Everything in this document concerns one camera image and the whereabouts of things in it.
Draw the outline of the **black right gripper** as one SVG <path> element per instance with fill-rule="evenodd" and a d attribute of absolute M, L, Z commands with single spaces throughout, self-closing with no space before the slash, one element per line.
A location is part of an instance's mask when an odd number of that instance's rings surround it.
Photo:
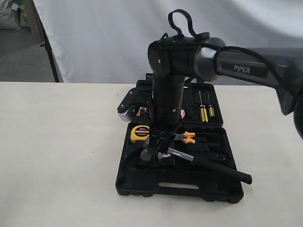
<path fill-rule="evenodd" d="M 153 77 L 150 135 L 143 143 L 143 154 L 155 154 L 156 142 L 159 142 L 158 157 L 171 157 L 168 153 L 169 140 L 181 123 L 184 82 L 182 75 Z"/>

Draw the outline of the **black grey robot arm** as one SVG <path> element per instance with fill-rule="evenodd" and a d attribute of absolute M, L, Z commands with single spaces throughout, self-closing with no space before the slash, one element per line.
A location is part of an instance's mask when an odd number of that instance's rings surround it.
<path fill-rule="evenodd" d="M 180 125 L 181 102 L 187 77 L 211 82 L 220 76 L 276 90 L 281 112 L 293 114 L 303 132 L 302 48 L 240 48 L 220 38 L 172 36 L 151 43 L 147 51 L 153 72 L 149 144 L 145 159 L 166 152 Z"/>

